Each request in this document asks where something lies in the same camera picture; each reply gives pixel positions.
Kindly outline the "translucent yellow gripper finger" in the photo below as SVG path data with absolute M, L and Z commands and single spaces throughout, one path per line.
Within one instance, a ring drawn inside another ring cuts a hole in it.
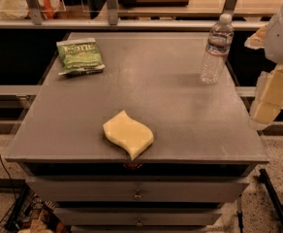
M 262 72 L 257 80 L 255 99 L 250 108 L 249 125 L 264 130 L 283 109 L 283 65 L 277 65 L 270 73 Z
M 253 35 L 248 37 L 244 45 L 252 50 L 263 49 L 265 47 L 266 33 L 267 25 L 264 25 L 260 29 L 258 29 Z

